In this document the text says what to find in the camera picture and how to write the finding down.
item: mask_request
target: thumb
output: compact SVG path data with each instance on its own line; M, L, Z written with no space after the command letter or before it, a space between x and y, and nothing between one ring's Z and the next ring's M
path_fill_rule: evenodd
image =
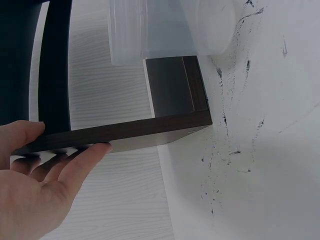
M43 122L19 120L0 126L1 153L11 154L37 139L45 130Z

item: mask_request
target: black stain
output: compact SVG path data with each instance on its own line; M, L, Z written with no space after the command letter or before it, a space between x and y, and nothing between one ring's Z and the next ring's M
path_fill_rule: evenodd
M250 71L250 66L251 66L251 60L248 60L246 62L246 68L245 68L245 76L248 79L249 71Z
M241 171L241 170L239 170L239 169L237 169L236 171L239 172L239 173L245 173L245 174L251 172L250 168L248 169L248 171Z
M251 140L251 145L252 145L251 158L253 162L255 162L254 153L256 152L256 142L258 140L260 130L264 126L264 124L265 124L265 119L263 118L263 120L260 121L258 126L256 127L255 137Z
M241 154L242 151L240 151L240 145L236 147L236 151L231 152L231 154Z
M263 12L264 12L264 7L263 7L263 8L260 8L260 9L259 9L258 11L256 11L255 13L251 13L251 14L249 14L249 15L247 15L247 16L242 17L242 18L238 21L238 23L241 22L242 20L246 19L246 18L251 17L251 16L262 14Z
M221 71L221 68L220 68L220 67L217 67L217 68L216 68L216 72L218 73L220 79L222 80L222 71Z
M254 4L253 4L253 2L252 2L252 0L246 1L246 3L245 3L244 5L246 5L246 4L250 4L253 8L255 7Z
M244 94L244 92L247 88L247 85L248 85L248 76L249 76L250 67L251 67L251 60L248 59L246 61L246 65L245 65L245 80L244 80L243 88L241 91L241 95Z
M286 58L287 54L288 54L288 50L287 50L287 43L286 43L286 40L284 39L285 36L283 36L283 48L282 48L282 54L283 54L283 57Z

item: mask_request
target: white wood grain surface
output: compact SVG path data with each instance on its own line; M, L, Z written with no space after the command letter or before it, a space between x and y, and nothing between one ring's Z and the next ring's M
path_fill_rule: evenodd
M73 2L69 36L73 130L152 117L143 64L111 65L106 7L105 0ZM33 121L38 120L38 70L47 9L45 3L33 48ZM173 240L157 148L107 155L84 182L66 220L43 239Z

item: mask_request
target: finger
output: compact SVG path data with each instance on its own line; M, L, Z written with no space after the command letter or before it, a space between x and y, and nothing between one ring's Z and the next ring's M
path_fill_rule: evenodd
M36 169L34 169L30 173L30 177L35 179L35 180L37 180L38 182L42 182L46 178L46 176L49 173L49 171L57 163L59 163L60 161L66 159L67 157L68 157L68 155L66 155L66 154L58 154L58 155L54 156L49 161L45 162L44 164L41 164Z
M29 175L33 169L40 164L41 159L39 157L34 158L18 158L10 165L10 170Z
M15 121L0 126L0 148L11 154L37 139L45 130L43 122Z
M65 187L67 194L74 199L89 172L112 150L110 143L98 143L75 157L61 171L58 181Z
M51 168L48 174L44 178L44 182L51 182L57 181L61 171L64 167L76 156L78 156L83 151L76 151L75 153L71 154L70 156L66 157L65 159L60 160L55 166Z

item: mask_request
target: plastic container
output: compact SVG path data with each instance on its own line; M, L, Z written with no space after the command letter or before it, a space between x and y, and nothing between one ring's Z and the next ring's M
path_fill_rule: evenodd
M232 0L109 0L114 65L143 59L219 55L236 27Z

